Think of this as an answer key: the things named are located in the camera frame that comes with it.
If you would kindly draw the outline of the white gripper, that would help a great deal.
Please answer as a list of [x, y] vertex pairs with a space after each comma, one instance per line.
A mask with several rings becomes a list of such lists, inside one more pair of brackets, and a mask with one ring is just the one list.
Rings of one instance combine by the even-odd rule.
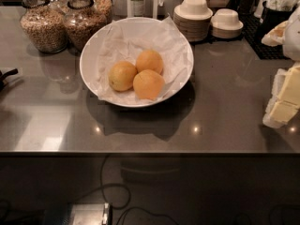
[[300, 67], [280, 68], [273, 80], [262, 122], [270, 128], [281, 128], [300, 110]]

